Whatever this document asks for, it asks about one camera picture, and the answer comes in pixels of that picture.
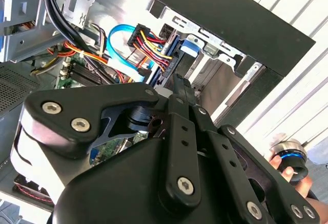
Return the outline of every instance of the black wire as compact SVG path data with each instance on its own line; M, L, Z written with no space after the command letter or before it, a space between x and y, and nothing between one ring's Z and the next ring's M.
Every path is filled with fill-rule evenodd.
M3 216L0 215L0 218L2 218L3 220L5 220L7 223L11 224L7 219L5 219Z
M52 5L52 9L53 12L55 13L55 16L57 17L59 23L61 25L63 25L63 27L69 32L69 34L71 35L71 37L74 39L75 41L75 45L79 46L79 48L81 48L84 51L88 51L89 52L89 47L87 46L87 44L84 42L84 40L82 39L82 37L78 34L78 32L76 32L74 30L74 28L68 24L68 22L65 20L63 14L61 13L58 4L56 2L56 0L50 0L50 3Z
M55 0L44 0L47 14L55 26L55 28L73 45L79 47L80 49L90 52L87 44L83 41L81 36L68 24L64 19L62 13ZM100 63L94 62L88 57L85 57L88 64L90 64L94 69L100 66ZM113 78L103 70L97 70L96 73L102 78L106 83L110 84Z
M129 58L130 58L130 56L132 56L133 54L134 54L134 52L136 51L137 49L135 48L132 52L131 52L131 54L127 57L127 58L125 58L125 61L127 61Z
M24 59L23 62L35 61L35 60L47 58L47 57L50 57L50 56L52 56L50 53L45 53L45 54L36 55L36 56L30 56L30 57Z

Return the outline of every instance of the wire bundle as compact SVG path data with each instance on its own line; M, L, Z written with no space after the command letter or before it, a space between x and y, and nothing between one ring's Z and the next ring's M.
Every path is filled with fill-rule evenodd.
M99 56L102 57L105 49L106 49L106 42L107 42L107 37L106 37L106 32L104 29L102 29L100 26L98 26L96 23L91 23L90 26L94 28L95 30L99 31L99 36L100 36L100 50L99 50Z
M172 57L161 54L161 48L154 45L152 42L158 45L162 45L165 43L165 41L160 40L157 37L146 37L143 31L140 32L142 37L137 37L137 43L133 44L134 47L138 51L142 52L147 58L156 62L161 68L161 70L164 72L167 66L169 65L170 59L172 59Z
M84 51L80 50L79 48L73 46L72 44L70 44L70 43L67 42L67 41L64 42L64 46L65 46L66 48L71 49L72 51L74 51L74 53L79 53L79 54L82 55L84 58L87 56L87 57L89 57L89 58L91 58L91 59L93 59L93 60L95 60L95 61L97 61L97 62L99 62L99 63L101 63L101 64L103 64L103 65L105 65L105 66L107 66L107 62L108 62L108 60L104 59L103 57L100 57L100 56L94 55L94 54L89 53L89 52L84 52ZM123 75L122 75L119 71L117 71L117 70L115 70L115 69L112 69L112 70L114 70L114 71L116 72L117 77L118 77L118 79L119 79L119 82L120 82L120 83L124 83L124 77L123 77Z
M70 42L73 46L77 46L84 52L91 52L87 44L83 41L81 36L75 31L75 29L68 24L62 15L61 11L55 0L44 0L49 19L55 28ZM99 75L99 77L108 84L115 83L115 80L103 69L102 65L86 54L84 55L85 61L89 66L92 67L94 72Z

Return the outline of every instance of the yellow wire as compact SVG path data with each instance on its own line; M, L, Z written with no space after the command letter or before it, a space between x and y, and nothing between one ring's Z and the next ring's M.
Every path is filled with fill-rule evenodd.
M133 46L134 46L138 51L142 52L145 56L147 56L147 57L149 57L151 60L153 60L153 58L152 58L150 55L148 55L146 52L144 52L143 50L141 50L136 44L133 44ZM160 67L160 69L161 69L163 72L165 72L165 69L164 69L161 65L159 65L159 64L157 64L157 65Z
M69 49L71 49L71 50L77 52L77 53L81 53L81 52L82 52L82 50L80 50L80 49L78 49L78 48L75 48L75 47L72 47L70 44L66 44L65 46L66 46L67 48L69 48ZM107 62L106 62L105 59L103 59L102 57L99 57L99 56L93 55L93 54L91 54L91 53L89 53L89 52L84 52L83 55L86 55L86 56L88 56L88 57L90 57L90 58L92 58L92 59L95 59L95 60L97 60L97 61L99 61L99 62L101 62L101 63L103 63L103 64L105 64L105 65L107 64Z
M47 67L49 67L53 62L55 62L57 60L57 57L55 57L53 60L51 60L51 61L49 61L46 65L44 65L43 66L43 68L47 68ZM37 72L40 72L39 70L33 70L32 72L31 72L31 74L35 74L35 73L37 73Z
M142 35L142 37L143 37L143 39L144 39L146 45L147 45L149 48L152 48L152 49L154 50L153 52L154 52L156 55L161 56L161 57L164 57L164 58L166 58L166 59L172 59L171 56L165 56L165 55L161 54L160 52L156 51L156 47L155 47L154 45L152 45L152 44L147 40L147 38L146 38L144 32L141 30L140 33L141 33L141 35Z
M57 57L55 57L53 60L51 60L50 62L48 62L44 68L47 68L48 66L50 66L54 61L56 61Z

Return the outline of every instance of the red wire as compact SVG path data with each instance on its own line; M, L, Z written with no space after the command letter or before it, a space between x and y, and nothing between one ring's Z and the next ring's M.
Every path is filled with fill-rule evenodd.
M122 83L124 83L124 77L123 77L122 73L119 72L119 71L117 71L117 74L118 74L118 76L119 76L120 81L121 81Z
M159 61L160 63L168 66L168 63L167 62L164 62L163 59L159 58L158 56L156 56L156 54L154 54L153 52L149 51L139 37L137 37L137 40L138 40L138 43L141 45L142 49L144 51L146 51L149 55L151 55L153 58L155 58L154 59L155 61Z
M21 192L24 192L26 195L30 196L30 197L33 197L35 199L38 199L38 200L41 200L41 201L44 201L44 202L52 202L52 200L48 200L48 199L44 199L44 198L40 198L40 197L37 197L37 196L34 196L32 195L31 193L25 191L21 186L19 185L16 185L18 187L18 189L21 191Z
M159 43L159 44L165 44L166 43L165 40L155 39L155 38L151 38L151 37L147 37L147 39L151 42L154 42L154 43Z
M160 38L157 37L156 34L153 33L153 31L150 31L150 32L152 33L152 35L153 35L156 39L160 40Z

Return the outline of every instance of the orange wire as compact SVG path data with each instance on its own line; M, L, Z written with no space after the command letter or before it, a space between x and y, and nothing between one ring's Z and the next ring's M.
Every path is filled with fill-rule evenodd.
M67 41L64 42L64 46L67 47L67 48L69 48L69 49L71 49L71 50L73 50L73 51L75 51L75 52L77 52L77 53L82 53L82 50L80 50L79 48L76 48L75 46L73 46L72 44L70 44ZM104 59L104 58L102 58L100 56L91 54L89 52L83 52L83 55L88 56L88 57L90 57L92 59L95 59L95 60L97 60L97 61L99 61L99 62L101 62L101 63L103 63L105 65L108 62L106 59Z
M48 51L51 55L54 54L54 52L53 52L50 48L48 48L47 51ZM68 52L60 52L60 53L58 53L57 56L59 56L59 57L65 57L65 56L73 56L74 54L75 54L75 51L68 51Z

